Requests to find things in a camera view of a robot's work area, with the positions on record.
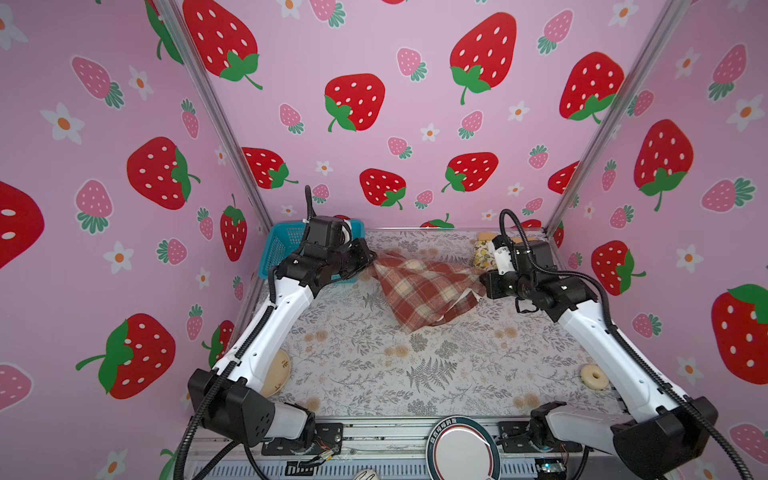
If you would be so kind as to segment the yellow skirt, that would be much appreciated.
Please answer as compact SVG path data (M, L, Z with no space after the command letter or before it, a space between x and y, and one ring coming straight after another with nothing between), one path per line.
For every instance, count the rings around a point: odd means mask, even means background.
M499 237L499 236L500 236L500 234L498 232L496 232L496 233L493 233L493 232L481 232L481 233L478 234L477 240L478 241L491 242L496 237ZM527 241L531 245L533 245L536 242L548 244L548 240L545 237L542 237L541 235L528 235L527 236ZM509 235L509 242L513 243L515 245L522 245L523 244L522 237L519 234Z

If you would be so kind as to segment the aluminium frame post left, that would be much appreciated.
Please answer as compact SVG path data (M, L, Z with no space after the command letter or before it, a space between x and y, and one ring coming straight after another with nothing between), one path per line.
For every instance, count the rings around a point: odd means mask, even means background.
M230 163L236 171L237 177L243 187L246 196L257 213L258 219L269 232L273 227L272 219L262 201L256 181L248 166L247 160L238 144L231 125L226 117L211 81L208 77L208 71L199 57L195 48L190 32L185 25L181 7L176 1L159 0L156 5L164 17L164 23L176 45L188 70L191 79L201 97L211 122L221 140L221 144L227 152Z

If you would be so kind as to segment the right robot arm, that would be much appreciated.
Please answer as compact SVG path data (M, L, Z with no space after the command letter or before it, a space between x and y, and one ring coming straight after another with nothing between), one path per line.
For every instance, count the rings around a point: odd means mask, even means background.
M620 415L590 413L562 401L534 409L527 437L540 450L564 442L618 457L641 479L659 479L700 457L718 412L704 397L690 398L662 375L604 316L604 302L580 273L551 264L543 241L515 243L496 236L495 269L481 282L489 298L530 301L562 327L595 361L618 392Z

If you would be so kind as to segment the white plate green rim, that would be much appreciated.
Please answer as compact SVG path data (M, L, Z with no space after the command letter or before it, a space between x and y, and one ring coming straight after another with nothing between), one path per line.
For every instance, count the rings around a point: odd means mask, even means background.
M449 416L427 436L426 464L432 480L499 479L501 459L496 442L477 421Z

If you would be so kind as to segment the plain glazed donut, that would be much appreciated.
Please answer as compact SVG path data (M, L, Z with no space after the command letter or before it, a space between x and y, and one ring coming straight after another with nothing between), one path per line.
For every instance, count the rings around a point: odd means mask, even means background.
M610 386L607 375L595 364L583 366L580 371L580 378L583 384L591 390L603 391Z

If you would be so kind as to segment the teal plastic basket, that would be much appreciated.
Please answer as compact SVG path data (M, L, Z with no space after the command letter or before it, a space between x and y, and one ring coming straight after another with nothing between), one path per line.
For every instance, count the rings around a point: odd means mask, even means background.
M303 234L304 223L302 221L278 223L270 230L258 272L262 280L267 279L272 267L277 266L298 248Z

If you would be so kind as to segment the aluminium frame post right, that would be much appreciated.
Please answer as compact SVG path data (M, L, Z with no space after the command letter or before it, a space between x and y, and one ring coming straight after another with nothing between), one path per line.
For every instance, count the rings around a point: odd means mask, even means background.
M625 81L619 89L617 98L609 107L608 113L602 119L601 125L587 145L580 158L580 164L556 210L543 227L543 232L547 238L551 238L554 235L556 227L564 220L570 205L594 169L595 163L611 141L611 134L614 128L621 123L630 100L652 72L656 61L674 35L689 6L689 1L669 0L665 2L660 10L646 40L639 49L631 68L625 76Z

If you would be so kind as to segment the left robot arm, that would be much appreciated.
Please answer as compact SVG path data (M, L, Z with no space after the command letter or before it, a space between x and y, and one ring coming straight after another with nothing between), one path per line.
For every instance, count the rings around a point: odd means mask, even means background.
M268 370L320 291L356 276L375 258L352 222L328 216L305 220L299 246L271 268L268 296L242 335L210 370L191 376L195 414L184 441L205 428L247 447L284 439L309 448L315 437L313 413L263 395Z

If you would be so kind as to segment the white chocolate drizzled donut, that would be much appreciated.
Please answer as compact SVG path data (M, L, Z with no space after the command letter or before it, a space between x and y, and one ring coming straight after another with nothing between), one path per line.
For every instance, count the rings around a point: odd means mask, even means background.
M373 469L363 469L355 474L353 480L380 480L380 476Z

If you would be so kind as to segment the lemon print skirt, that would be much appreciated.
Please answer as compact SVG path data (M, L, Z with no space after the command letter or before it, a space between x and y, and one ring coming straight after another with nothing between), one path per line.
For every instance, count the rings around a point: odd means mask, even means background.
M491 271L497 268L495 260L495 247L492 240L477 240L474 244L473 265L483 271Z

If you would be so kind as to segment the red plaid skirt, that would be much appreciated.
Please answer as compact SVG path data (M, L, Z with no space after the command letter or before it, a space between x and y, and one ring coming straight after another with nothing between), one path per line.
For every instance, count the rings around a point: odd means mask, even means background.
M470 266L383 255L370 268L401 327L416 332L456 320L486 295L482 271Z

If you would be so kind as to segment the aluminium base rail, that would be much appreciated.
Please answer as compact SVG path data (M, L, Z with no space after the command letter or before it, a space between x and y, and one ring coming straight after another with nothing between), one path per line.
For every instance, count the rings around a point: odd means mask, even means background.
M319 466L308 467L312 454L285 452L267 455L260 445L251 455L255 471L242 446L230 450L206 475L208 479L351 479L370 469L381 479L428 479L428 435L438 417L322 417L320 423L336 435L339 448ZM497 442L502 479L570 479L580 465L583 449L566 444L539 452L521 439L525 417L477 417L475 421Z

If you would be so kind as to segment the aluminium frame post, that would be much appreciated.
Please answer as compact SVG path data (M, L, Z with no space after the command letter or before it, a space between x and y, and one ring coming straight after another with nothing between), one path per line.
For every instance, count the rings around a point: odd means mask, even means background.
M188 70L191 79L201 97L211 122L221 140L221 144L227 152L230 163L236 171L237 177L243 187L246 196L257 213L258 219L269 232L273 227L272 219L262 201L256 181L248 166L247 160L238 144L231 125L226 117L211 81L208 77L208 71L199 57L195 48L190 32L185 25L181 7L176 1L159 0L156 5L164 17L164 23L176 45Z
M601 125L587 145L580 158L580 164L556 210L543 227L543 232L547 238L551 238L554 235L556 227L564 220L570 205L594 169L595 163L611 141L611 134L614 128L621 123L630 100L652 72L656 61L674 35L689 6L689 1L669 0L665 2L660 10L646 40L639 49L631 68L625 76L625 81L619 89L617 98L609 107L608 113L602 119Z

